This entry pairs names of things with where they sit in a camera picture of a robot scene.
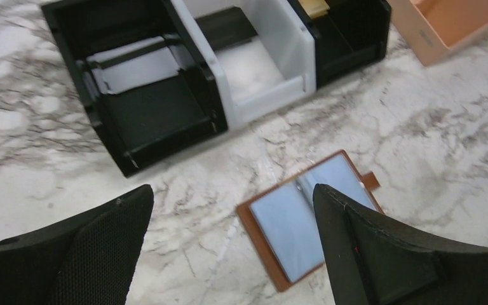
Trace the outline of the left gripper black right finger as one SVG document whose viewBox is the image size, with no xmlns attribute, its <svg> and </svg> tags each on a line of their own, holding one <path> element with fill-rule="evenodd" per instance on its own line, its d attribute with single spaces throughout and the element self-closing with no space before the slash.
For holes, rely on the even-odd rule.
<svg viewBox="0 0 488 305">
<path fill-rule="evenodd" d="M 313 206 L 336 304 L 488 304 L 488 247 L 416 229 L 326 184 Z"/>
</svg>

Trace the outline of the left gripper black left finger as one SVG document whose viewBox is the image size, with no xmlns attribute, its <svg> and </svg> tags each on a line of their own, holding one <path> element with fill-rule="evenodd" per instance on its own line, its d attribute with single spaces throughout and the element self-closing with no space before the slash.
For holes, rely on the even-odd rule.
<svg viewBox="0 0 488 305">
<path fill-rule="evenodd" d="M 0 304 L 124 304 L 153 205 L 145 184 L 0 241 Z"/>
</svg>

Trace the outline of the brown leather card holder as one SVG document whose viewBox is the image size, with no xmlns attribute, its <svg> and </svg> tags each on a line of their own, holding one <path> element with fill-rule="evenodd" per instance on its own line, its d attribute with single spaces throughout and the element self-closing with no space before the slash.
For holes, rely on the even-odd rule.
<svg viewBox="0 0 488 305">
<path fill-rule="evenodd" d="M 236 213 L 278 292 L 325 263 L 313 208 L 316 184 L 382 212 L 372 194 L 380 186 L 375 174 L 360 173 L 344 150 L 239 204 Z"/>
</svg>

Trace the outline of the black and white card tray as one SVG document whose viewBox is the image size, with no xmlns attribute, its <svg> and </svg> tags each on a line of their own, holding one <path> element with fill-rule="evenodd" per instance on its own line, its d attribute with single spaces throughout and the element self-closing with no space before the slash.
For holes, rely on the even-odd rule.
<svg viewBox="0 0 488 305">
<path fill-rule="evenodd" d="M 55 1 L 41 11 L 96 134 L 125 177 L 313 95 L 386 55 L 386 1 Z M 258 33 L 213 51 L 196 18 L 239 7 Z M 194 59 L 178 76 L 102 94 L 86 58 L 177 36 Z"/>
</svg>

